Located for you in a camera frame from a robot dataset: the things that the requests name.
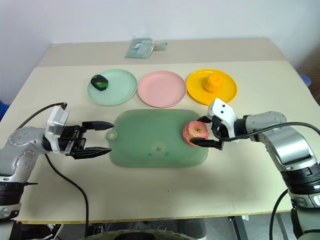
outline green food item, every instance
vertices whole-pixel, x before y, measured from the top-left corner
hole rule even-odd
[[[96,82],[95,85],[97,85],[99,88],[107,88],[108,87],[107,82]]]
[[[104,76],[102,76],[100,74],[94,75],[91,78],[90,82],[94,86],[94,88],[99,91],[106,90],[109,85],[108,79],[106,79]]]

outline yellow plate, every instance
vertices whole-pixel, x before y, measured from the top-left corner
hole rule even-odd
[[[212,93],[204,88],[205,80],[211,74],[217,74],[223,78],[222,88],[218,92]],[[199,69],[191,73],[186,80],[186,86],[190,96],[204,105],[210,105],[216,98],[228,103],[237,95],[237,85],[232,77],[223,71],[211,68]]]

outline green cutting board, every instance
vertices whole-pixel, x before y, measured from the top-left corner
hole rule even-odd
[[[205,161],[208,149],[186,144],[183,129],[199,115],[183,109],[137,109],[122,113],[106,138],[111,161],[125,168],[185,168]]]

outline pink plate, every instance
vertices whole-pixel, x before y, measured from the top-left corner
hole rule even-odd
[[[186,82],[172,71],[154,71],[139,81],[138,94],[146,104],[168,108],[179,103],[187,92]]]

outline white wall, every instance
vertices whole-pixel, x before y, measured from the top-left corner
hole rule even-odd
[[[0,0],[0,100],[53,43],[268,37],[294,67],[320,43],[319,0]]]

